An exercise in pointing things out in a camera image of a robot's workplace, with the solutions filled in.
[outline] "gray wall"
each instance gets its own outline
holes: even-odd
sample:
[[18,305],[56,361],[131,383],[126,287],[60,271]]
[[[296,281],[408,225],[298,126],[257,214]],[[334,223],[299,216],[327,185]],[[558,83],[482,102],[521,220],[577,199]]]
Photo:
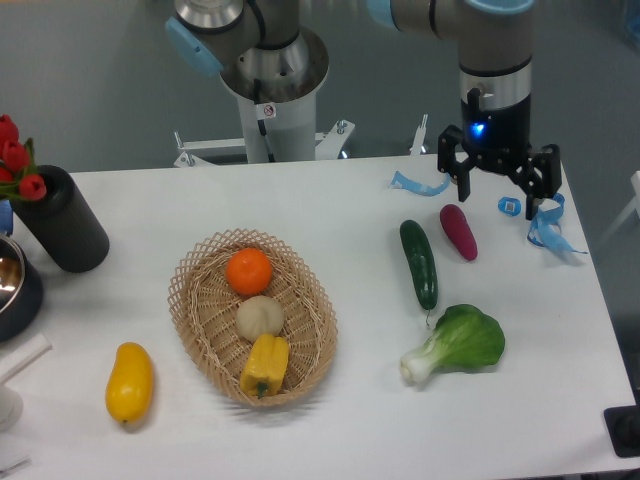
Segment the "gray wall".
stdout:
[[[357,125],[355,156],[406,152],[422,114],[428,140],[459,123],[455,46],[374,24],[364,1],[303,1],[327,44],[318,128]],[[621,2],[539,0],[532,142],[558,143],[591,247],[632,198],[640,170],[640,54]],[[233,99],[170,48],[169,0],[0,5],[0,110],[35,137],[39,163],[70,171],[169,167],[184,141],[237,138]],[[637,219],[594,252],[621,344],[640,350]]]

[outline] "black cylinder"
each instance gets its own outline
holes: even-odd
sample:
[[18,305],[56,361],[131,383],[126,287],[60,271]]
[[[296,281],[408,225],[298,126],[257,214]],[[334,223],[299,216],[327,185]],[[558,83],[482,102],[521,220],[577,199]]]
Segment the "black cylinder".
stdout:
[[[12,283],[15,290],[9,291],[8,297],[8,290],[0,294],[0,342],[4,342],[31,324],[42,305],[44,289],[38,271],[29,263],[22,249],[4,235],[0,235],[0,259],[19,265],[19,281]],[[0,271],[4,272],[3,277],[7,275],[7,270]]]
[[[500,110],[482,110],[477,116],[469,105],[462,104],[462,131],[469,145],[486,149],[508,149],[524,152],[529,148],[531,95],[516,105]],[[474,126],[482,131],[474,134]]]
[[39,166],[38,173],[46,196],[35,202],[12,200],[13,211],[63,270],[97,267],[109,252],[109,237],[73,178],[53,165]]

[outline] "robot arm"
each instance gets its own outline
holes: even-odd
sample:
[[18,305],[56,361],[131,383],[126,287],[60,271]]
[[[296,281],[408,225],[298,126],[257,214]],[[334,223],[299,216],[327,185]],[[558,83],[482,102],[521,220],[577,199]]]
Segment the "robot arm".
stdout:
[[[455,40],[460,63],[462,128],[439,137],[438,169],[470,192],[474,167],[508,176],[527,195],[527,219],[561,185],[556,145],[529,143],[533,0],[368,0],[372,17],[403,32]],[[461,145],[468,158],[459,162]]]
[[313,160],[315,94],[329,59],[321,39],[300,26],[299,0],[174,3],[168,36],[188,64],[220,74],[238,99],[249,163]]
[[200,73],[214,76],[251,48],[276,50],[298,37],[296,0],[175,0],[166,29]]

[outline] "yellow bell pepper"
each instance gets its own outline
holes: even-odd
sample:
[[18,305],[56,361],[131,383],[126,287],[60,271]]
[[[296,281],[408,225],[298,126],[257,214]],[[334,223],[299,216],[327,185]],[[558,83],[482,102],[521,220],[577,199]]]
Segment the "yellow bell pepper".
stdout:
[[260,335],[240,375],[240,389],[258,398],[277,394],[282,387],[288,363],[287,341],[268,333]]

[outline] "yellow fruit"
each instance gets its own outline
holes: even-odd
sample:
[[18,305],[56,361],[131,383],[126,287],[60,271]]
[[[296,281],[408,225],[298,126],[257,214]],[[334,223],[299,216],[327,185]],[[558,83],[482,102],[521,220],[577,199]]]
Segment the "yellow fruit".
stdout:
[[287,341],[269,333],[260,335],[240,374],[240,390],[258,398],[276,395],[282,387],[288,363]]
[[123,343],[105,392],[109,415],[121,423],[133,423],[145,416],[153,396],[153,365],[144,348]]

